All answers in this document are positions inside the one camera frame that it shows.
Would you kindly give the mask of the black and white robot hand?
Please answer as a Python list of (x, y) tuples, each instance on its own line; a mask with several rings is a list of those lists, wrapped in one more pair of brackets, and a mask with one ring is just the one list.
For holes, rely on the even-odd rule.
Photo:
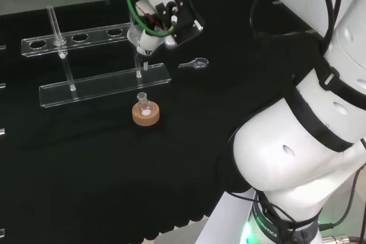
[(137, 53), (149, 57), (161, 45), (167, 49), (174, 49), (183, 43), (198, 36), (204, 27), (204, 22), (195, 13), (190, 0), (172, 0), (167, 4), (160, 3), (156, 9), (148, 3), (139, 0), (136, 2), (137, 15), (149, 29), (158, 33), (167, 32), (170, 27), (173, 31), (166, 37), (156, 37), (148, 33), (141, 26), (136, 30), (138, 38), (130, 38), (135, 44)]

